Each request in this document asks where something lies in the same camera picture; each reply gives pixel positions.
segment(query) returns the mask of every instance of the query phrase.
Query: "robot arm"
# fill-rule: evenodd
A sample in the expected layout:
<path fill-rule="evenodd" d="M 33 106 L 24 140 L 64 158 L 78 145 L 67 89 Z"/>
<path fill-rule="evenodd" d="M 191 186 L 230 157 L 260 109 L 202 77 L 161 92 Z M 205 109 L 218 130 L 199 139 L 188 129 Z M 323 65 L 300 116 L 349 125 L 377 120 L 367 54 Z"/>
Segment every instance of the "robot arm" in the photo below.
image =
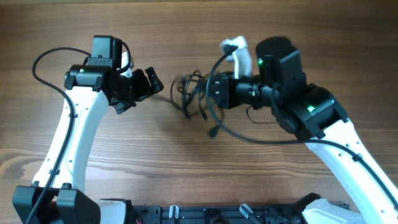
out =
<path fill-rule="evenodd" d="M 327 127 L 324 132 L 325 137 L 322 140 L 341 144 L 360 155 L 382 180 L 393 197 L 398 198 L 397 188 L 368 153 L 351 121 L 339 120 Z M 336 147 L 320 143 L 306 143 L 306 145 L 329 167 L 353 199 L 367 223 L 397 222 L 398 212 L 394 209 L 391 199 L 362 164 L 356 162 L 347 152 Z M 303 211 L 303 216 L 308 223 L 321 223 L 321 218 L 327 217 L 325 214 L 327 212 L 317 208 L 306 208 Z M 333 217 L 332 220 L 341 223 L 339 217 Z"/>
<path fill-rule="evenodd" d="M 13 204 L 23 222 L 35 205 L 37 196 L 42 193 L 49 174 L 56 172 L 50 190 L 46 192 L 45 204 L 35 216 L 36 222 L 142 223 L 128 200 L 112 199 L 95 203 L 83 193 L 88 156 L 96 129 L 108 106 L 114 106 L 119 114 L 135 106 L 136 101 L 142 101 L 163 89 L 153 68 L 146 70 L 148 79 L 142 70 L 133 73 L 129 70 L 120 74 L 117 72 L 116 68 L 128 65 L 127 60 L 121 57 L 119 41 L 113 37 L 95 36 L 93 54 L 88 58 L 88 65 L 74 65 L 67 73 L 66 93 L 76 109 L 72 135 L 59 168 L 52 170 L 70 116 L 68 104 L 65 103 L 53 143 L 34 177 L 32 186 L 18 186 L 14 192 Z M 277 48 L 279 41 L 284 42 L 282 50 Z M 246 52 L 247 44 L 241 46 Z M 299 51 L 290 42 L 279 38 L 262 42 L 256 50 L 260 77 L 248 74 L 233 78 L 225 74 L 217 75 L 212 80 L 215 84 L 210 93 L 212 98 L 219 107 L 227 109 L 243 103 L 253 106 L 254 109 L 278 104 L 278 107 L 273 107 L 272 114 L 281 128 L 305 142 L 331 169 L 362 214 L 361 216 L 329 204 L 322 198 L 316 198 L 300 209 L 301 220 L 307 223 L 361 223 L 365 219 L 368 223 L 396 223 L 398 211 L 394 208 L 392 198 L 398 198 L 397 188 L 365 149 L 352 122 L 333 95 L 324 88 L 307 85 L 305 74 L 301 71 Z M 247 56 L 245 53 L 233 57 L 235 62 L 241 63 L 236 68 L 237 71 L 251 67 Z M 344 145 L 356 156 L 317 140 Z M 355 160 L 357 157 L 361 157 L 373 170 L 387 190 L 369 170 Z M 54 196 L 58 196 L 56 211 L 50 206 Z M 184 218 L 185 211 L 176 212 L 175 208 L 175 205 L 170 207 L 170 219 L 178 223 L 179 217 Z M 253 223 L 260 223 L 247 205 L 241 208 L 244 208 L 241 213 L 246 218 Z M 159 217 L 153 215 L 148 216 L 148 219 L 156 218 L 153 221 L 157 223 Z"/>
<path fill-rule="evenodd" d="M 255 110 L 270 106 L 280 127 L 294 134 L 329 167 L 367 222 L 398 222 L 397 188 L 368 153 L 335 97 L 322 87 L 307 84 L 300 52 L 290 40 L 263 40 L 256 54 L 260 71 L 257 77 L 236 79 L 227 73 L 209 76 L 209 95 L 217 105 L 230 109 L 249 104 Z M 353 155 L 322 141 L 347 147 Z M 303 209 L 303 216 L 309 223 L 320 223 L 320 217 L 326 218 L 324 223 L 341 223 L 344 219 L 338 216 L 340 209 L 336 211 L 337 215 L 326 209 Z"/>

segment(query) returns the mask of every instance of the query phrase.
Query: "wooden table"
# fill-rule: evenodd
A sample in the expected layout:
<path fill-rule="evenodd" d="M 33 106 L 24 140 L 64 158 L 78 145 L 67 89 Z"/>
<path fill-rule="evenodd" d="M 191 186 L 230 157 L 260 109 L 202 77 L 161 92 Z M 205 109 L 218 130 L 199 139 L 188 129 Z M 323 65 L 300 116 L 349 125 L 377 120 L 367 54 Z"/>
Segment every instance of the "wooden table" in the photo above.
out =
<path fill-rule="evenodd" d="M 177 75 L 209 72 L 225 38 L 244 35 L 254 57 L 262 39 L 287 36 L 302 51 L 308 81 L 339 99 L 369 152 L 398 184 L 397 6 L 316 0 L 0 6 L 0 223 L 20 222 L 13 191 L 38 171 L 62 109 L 62 97 L 33 79 L 33 61 L 54 47 L 91 52 L 95 34 L 127 42 L 136 68 L 156 69 L 164 96 Z M 83 59 L 57 52 L 40 62 L 38 74 L 63 86 L 65 72 Z M 232 65 L 220 67 L 227 69 Z M 274 120 L 267 108 L 251 113 Z M 294 138 L 277 124 L 250 123 L 244 106 L 226 111 L 226 120 L 252 138 Z M 86 194 L 148 205 L 239 205 L 294 202 L 316 192 L 352 203 L 305 146 L 249 144 L 225 132 L 209 139 L 212 125 L 153 99 L 122 115 L 110 108 L 91 150 Z"/>

